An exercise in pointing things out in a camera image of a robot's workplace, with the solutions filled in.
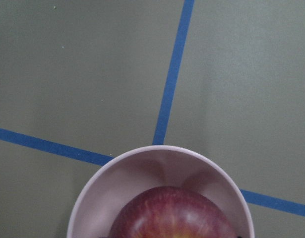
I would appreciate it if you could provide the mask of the pink bowl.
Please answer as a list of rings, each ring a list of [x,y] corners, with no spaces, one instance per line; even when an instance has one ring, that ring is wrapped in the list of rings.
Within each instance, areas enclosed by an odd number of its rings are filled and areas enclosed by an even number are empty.
[[[255,236],[244,196],[222,168],[191,150],[154,145],[125,152],[95,173],[76,200],[67,237],[106,237],[131,199],[158,186],[183,187],[204,195],[224,212],[238,236]]]

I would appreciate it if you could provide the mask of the red apple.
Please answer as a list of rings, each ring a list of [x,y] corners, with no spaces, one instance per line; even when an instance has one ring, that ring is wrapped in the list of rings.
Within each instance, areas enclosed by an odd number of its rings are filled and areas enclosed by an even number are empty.
[[[179,187],[142,192],[115,218],[110,238],[236,238],[237,232],[211,200]]]

